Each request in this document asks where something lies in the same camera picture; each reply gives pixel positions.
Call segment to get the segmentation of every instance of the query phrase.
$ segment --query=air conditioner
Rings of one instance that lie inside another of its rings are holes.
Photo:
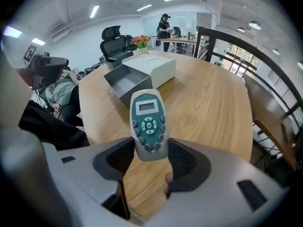
[[[51,39],[54,41],[54,42],[57,42],[58,40],[61,40],[63,37],[65,37],[70,31],[68,29],[63,29],[59,32],[57,32],[56,34],[54,34]]]

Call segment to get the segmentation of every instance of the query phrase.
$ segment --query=ceiling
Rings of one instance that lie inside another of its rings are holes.
[[[27,0],[10,25],[33,38],[46,41],[64,28],[76,30],[103,19],[141,16],[168,5],[193,2],[199,4],[199,0],[176,0],[169,4],[163,0]],[[136,11],[148,4],[152,7]],[[297,38],[290,19],[276,0],[208,0],[207,4],[219,15],[220,26],[236,33],[239,33],[238,27],[246,28],[244,35],[269,51],[277,48],[281,54],[287,54]],[[90,19],[96,5],[100,7],[95,17]],[[262,30],[251,28],[248,25],[251,20],[258,21]]]
[[[180,5],[188,2],[189,0],[178,0],[169,4]],[[137,9],[148,4],[153,6],[137,12]],[[100,7],[92,20],[89,17],[96,5]],[[76,29],[100,19],[142,15],[163,6],[167,6],[164,0],[27,0],[12,19],[11,26],[46,40],[66,26]]]

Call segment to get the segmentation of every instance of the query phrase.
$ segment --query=desk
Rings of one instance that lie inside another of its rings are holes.
[[[258,82],[244,74],[243,76],[250,98],[253,122],[273,141],[283,154],[290,167],[295,170],[295,153],[292,144],[294,130],[285,111],[275,98]],[[285,126],[287,142],[285,142],[281,123]]]
[[[175,54],[177,54],[177,43],[183,43],[183,44],[193,44],[194,46],[197,44],[197,39],[187,39],[187,38],[167,38],[167,39],[161,39],[161,48],[162,52],[164,51],[164,42],[172,42],[175,43]]]
[[[176,77],[158,88],[170,136],[227,150],[249,162],[252,148],[250,102],[243,80],[193,57],[149,51],[177,59]],[[130,137],[129,110],[114,93],[101,66],[79,82],[81,114],[90,145]],[[164,175],[169,160],[140,161],[136,152],[123,178],[127,202],[146,218],[166,203]]]

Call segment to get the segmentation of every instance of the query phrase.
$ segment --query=black railing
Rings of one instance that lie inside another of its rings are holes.
[[[294,84],[292,83],[292,81],[289,79],[289,77],[284,73],[284,71],[272,60],[270,59],[267,55],[265,55],[260,49],[258,49],[256,46],[240,39],[237,38],[235,36],[220,32],[220,31],[216,31],[216,30],[212,30],[212,29],[206,29],[206,28],[201,28],[198,27],[198,38],[197,38],[197,46],[195,48],[195,54],[194,57],[197,58],[198,55],[198,49],[199,49],[199,45],[200,45],[200,40],[201,40],[201,36],[208,36],[209,37],[209,45],[207,47],[207,52],[205,54],[205,61],[210,62],[211,57],[214,56],[218,56],[220,58],[223,58],[227,61],[230,61],[236,65],[238,65],[238,69],[235,72],[237,74],[238,70],[240,67],[245,69],[245,72],[248,71],[249,73],[251,73],[252,75],[254,75],[255,77],[257,77],[261,82],[263,82],[280,100],[281,102],[285,105],[285,107],[287,108],[287,112],[286,115],[292,115],[296,125],[298,126],[298,128],[300,128],[301,126],[299,125],[294,112],[300,107],[301,109],[303,109],[303,100],[301,98],[301,95],[299,94],[297,88],[294,86]],[[233,59],[228,58],[224,55],[218,54],[214,52],[214,45],[215,45],[215,41],[216,39],[220,39],[226,42],[229,42],[231,44],[234,44],[235,46],[238,46],[244,50],[246,50],[247,52],[253,54],[255,57],[257,57],[258,59],[260,59],[262,62],[264,62],[268,67],[271,68],[272,71],[274,71],[278,77],[283,80],[283,82],[287,85],[287,87],[289,88],[289,90],[293,93],[295,99],[296,99],[296,103],[294,106],[292,106],[291,108],[288,106],[288,104],[285,102],[285,100],[280,96],[279,93],[276,92],[276,90],[270,85],[268,84],[261,76],[259,76],[257,73],[255,73],[254,71],[250,70],[249,67],[253,68],[254,70],[257,70],[257,67],[253,66],[251,63],[245,61],[245,60],[240,60],[241,62],[245,63],[245,65],[242,65],[241,63],[237,62],[236,59],[236,55],[232,54],[232,56],[234,56]]]

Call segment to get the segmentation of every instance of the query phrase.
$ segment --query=white box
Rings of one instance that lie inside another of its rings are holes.
[[[176,75],[176,59],[157,55],[139,53],[124,59],[122,64],[149,75],[153,89]]]

